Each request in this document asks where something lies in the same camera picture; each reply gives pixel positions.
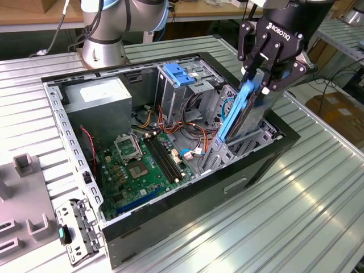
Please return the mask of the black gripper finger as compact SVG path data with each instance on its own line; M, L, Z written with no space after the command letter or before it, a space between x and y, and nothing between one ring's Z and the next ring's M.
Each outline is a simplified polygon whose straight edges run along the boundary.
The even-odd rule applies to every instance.
M296 47L281 40L268 39L260 53L263 78L255 91L256 107L271 107L282 91L307 75L307 61L302 56L302 43Z
M242 62L242 68L245 71L241 85L255 77L258 67L263 62L263 57L261 57L260 53L268 42L269 34L266 32L254 34L256 31L257 29L254 24L248 21L243 22L239 29L238 60ZM249 36L255 38L255 44L251 47L250 51L247 46Z

